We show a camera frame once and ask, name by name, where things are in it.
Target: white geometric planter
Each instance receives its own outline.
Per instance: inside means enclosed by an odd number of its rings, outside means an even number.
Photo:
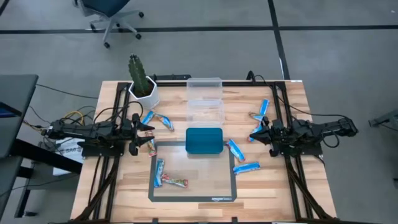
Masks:
[[[149,96],[144,96],[140,98],[136,97],[132,92],[132,88],[134,87],[134,82],[130,85],[129,92],[138,102],[142,104],[144,108],[151,110],[159,104],[160,98],[159,98],[159,93],[157,92],[156,83],[151,78],[149,77],[146,78],[150,80],[154,85],[154,89],[152,90],[152,93],[150,93]]]

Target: black table leg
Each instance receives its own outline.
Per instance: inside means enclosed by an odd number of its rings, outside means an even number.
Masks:
[[[68,159],[54,152],[47,151],[28,142],[16,139],[12,145],[12,155],[22,156],[37,162],[43,162],[50,166],[80,174],[82,164]]]
[[[27,167],[20,167],[18,170],[18,177],[23,177],[26,179],[29,179],[32,177],[33,174],[33,169],[32,168],[27,168]]]
[[[29,198],[29,194],[30,194],[30,190],[28,190],[28,189],[26,189],[26,187],[24,187],[24,190],[22,191],[22,196],[19,199],[17,210],[14,215],[15,218],[22,218],[24,216],[26,203],[27,203],[27,199]]]

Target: wooden table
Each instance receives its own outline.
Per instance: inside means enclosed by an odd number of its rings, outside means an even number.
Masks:
[[[96,109],[97,114],[102,109],[113,106],[117,84],[118,82],[103,82]],[[303,83],[285,81],[285,84],[290,104],[309,112]],[[171,133],[159,121],[153,119],[149,124],[155,127],[156,141],[185,140],[187,128],[185,90],[186,87],[159,87],[160,103],[155,110],[170,118],[175,132]],[[247,140],[248,135],[258,124],[258,121],[248,116],[248,112],[258,112],[263,99],[269,100],[266,115],[270,120],[276,119],[270,88],[266,86],[223,88],[224,140],[234,139],[246,156],[247,162],[258,161],[261,164],[261,170],[236,176],[238,197],[234,202],[151,202],[148,199],[150,158],[147,155],[148,148],[142,146],[138,156],[131,156],[126,151],[121,158],[111,221],[151,222],[153,218],[159,218],[160,222],[230,222],[231,217],[237,217],[240,222],[293,221],[294,212],[284,158],[270,157],[269,146]],[[139,113],[139,108],[134,105],[129,108],[127,116]],[[281,110],[284,113],[283,104],[281,104]],[[292,110],[292,114],[298,119],[311,120],[311,116],[295,110]],[[109,116],[111,116],[111,110],[102,114],[98,121]],[[335,216],[323,164],[313,156],[302,156],[302,160],[309,191],[327,213]],[[83,164],[71,218],[79,215],[88,203],[96,161],[96,157],[91,157],[87,158]],[[305,217],[302,195],[298,189],[297,192],[300,210],[302,216]],[[106,192],[103,202],[106,202],[107,195]],[[104,213],[105,203],[102,203],[99,217],[103,218]]]

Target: chair wheel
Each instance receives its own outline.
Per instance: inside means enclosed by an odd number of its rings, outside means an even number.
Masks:
[[[95,29],[95,26],[93,24],[90,24],[90,28],[91,28],[91,31],[97,32],[97,30]]]

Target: chair base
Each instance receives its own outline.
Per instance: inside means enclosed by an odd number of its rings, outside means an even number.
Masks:
[[[93,32],[96,32],[94,24],[99,23],[99,22],[108,22],[108,26],[106,27],[105,34],[102,39],[104,46],[106,48],[110,47],[110,45],[107,43],[106,39],[108,38],[108,35],[111,32],[114,25],[116,25],[117,27],[120,27],[120,28],[123,27],[123,28],[129,29],[131,32],[133,32],[136,35],[137,39],[141,39],[141,35],[137,32],[137,30],[135,30],[135,28],[133,28],[128,22],[126,22],[124,20],[124,17],[130,16],[130,15],[136,14],[136,13],[138,13],[139,17],[141,17],[141,18],[144,17],[144,13],[141,11],[138,11],[138,10],[133,10],[133,11],[129,11],[129,12],[119,12],[119,13],[116,13],[112,17],[101,16],[99,19],[90,21],[90,28]]]

